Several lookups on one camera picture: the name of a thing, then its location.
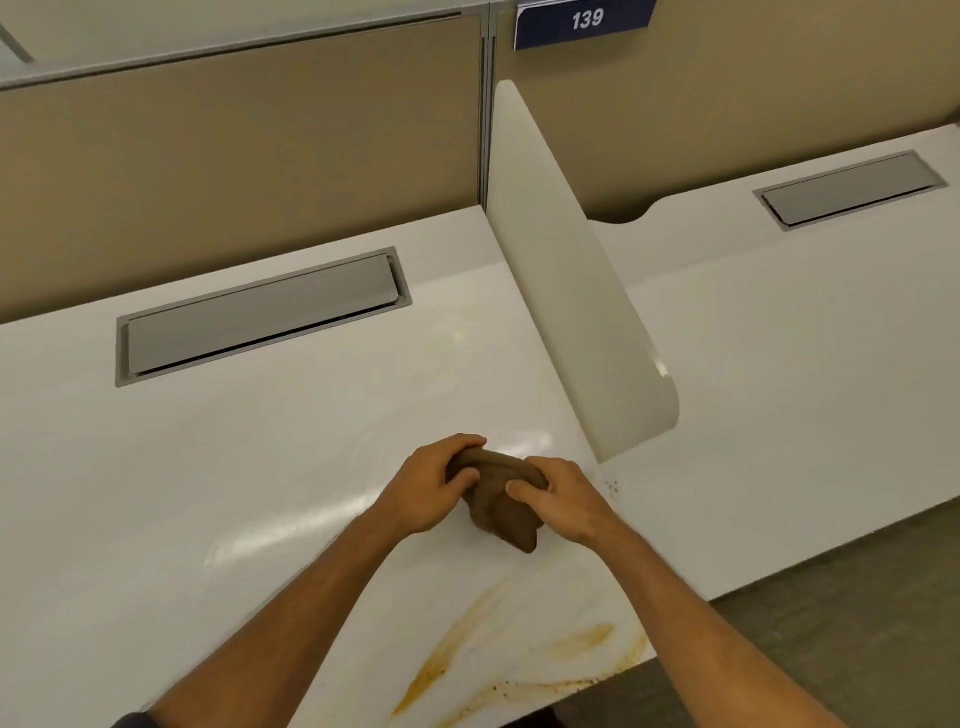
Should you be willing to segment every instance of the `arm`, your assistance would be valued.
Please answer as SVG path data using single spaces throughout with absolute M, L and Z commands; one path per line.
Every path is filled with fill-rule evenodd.
M 163 728 L 282 728 L 293 717 L 353 605 L 390 552 L 442 521 L 479 473 L 446 483 L 456 453 L 483 446 L 455 435 L 420 448 L 369 511 L 150 713 Z
M 603 559 L 700 728 L 843 728 L 619 519 L 576 464 L 530 461 L 546 475 L 550 489 L 515 480 L 507 484 L 507 493 L 530 505 L 561 536 Z

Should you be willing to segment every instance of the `number sign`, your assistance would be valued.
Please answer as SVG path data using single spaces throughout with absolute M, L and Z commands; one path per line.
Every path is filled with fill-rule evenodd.
M 514 50 L 623 33 L 650 25 L 657 0 L 540 0 L 516 10 Z

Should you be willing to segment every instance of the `orange stain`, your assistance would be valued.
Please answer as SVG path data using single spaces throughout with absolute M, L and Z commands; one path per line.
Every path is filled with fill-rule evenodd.
M 612 634 L 613 625 L 605 621 L 550 643 L 542 651 L 550 660 L 573 660 L 587 654 L 592 649 L 596 649 L 606 642 Z
M 583 645 L 590 644 L 591 639 L 593 639 L 593 646 L 597 646 L 607 640 L 612 632 L 613 625 L 607 623 L 598 624 L 595 627 L 584 630 L 584 632 L 573 635 L 570 638 L 552 643 L 548 645 L 546 649 L 548 651 L 551 649 L 558 649 L 560 653 L 572 654 L 574 645 L 576 645 L 576 648 L 578 649 L 583 648 Z M 596 685 L 597 683 L 603 682 L 604 680 L 613 677 L 615 674 L 622 672 L 629 667 L 634 667 L 643 657 L 643 654 L 646 652 L 649 644 L 650 641 L 647 638 L 646 633 L 641 631 L 634 640 L 634 643 L 631 645 L 631 648 L 628 650 L 627 654 L 623 656 L 623 659 L 620 660 L 620 662 L 618 662 L 612 670 L 597 675 L 596 677 L 588 677 L 578 680 L 561 680 L 552 683 L 512 682 L 510 680 L 504 680 L 503 682 L 496 683 L 495 685 L 491 685 L 489 688 L 477 693 L 464 705 L 463 708 L 439 723 L 437 728 L 455 728 L 455 726 L 459 725 L 467 718 L 475 716 L 485 708 L 488 708 L 494 703 L 498 702 L 504 702 L 509 705 L 519 705 L 529 704 L 535 701 L 542 703 L 544 698 L 548 702 L 556 702 L 557 700 L 572 695 L 575 692 L 585 690 L 586 688 Z
M 397 703 L 392 715 L 399 716 L 410 708 L 411 705 L 420 700 L 423 695 L 440 680 L 453 663 L 453 658 L 467 641 L 467 638 L 474 630 L 486 619 L 496 608 L 502 599 L 503 582 L 494 584 L 483 592 L 479 598 L 473 602 L 473 605 L 464 612 L 453 626 L 450 627 L 444 637 L 437 643 L 433 653 L 423 663 L 417 677 L 410 683 L 403 699 Z

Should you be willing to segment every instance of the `gray floor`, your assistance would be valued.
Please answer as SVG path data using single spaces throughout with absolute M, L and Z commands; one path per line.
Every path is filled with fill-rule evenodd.
M 960 726 L 960 499 L 715 606 L 852 728 Z M 566 728 L 694 725 L 657 661 L 556 713 Z

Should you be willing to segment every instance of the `beige fabric panel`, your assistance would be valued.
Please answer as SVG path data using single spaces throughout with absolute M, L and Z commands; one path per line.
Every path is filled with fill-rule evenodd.
M 515 53 L 512 79 L 587 214 L 940 126 L 960 107 L 956 0 L 660 0 L 648 29 Z
M 458 17 L 0 93 L 0 322 L 476 205 Z

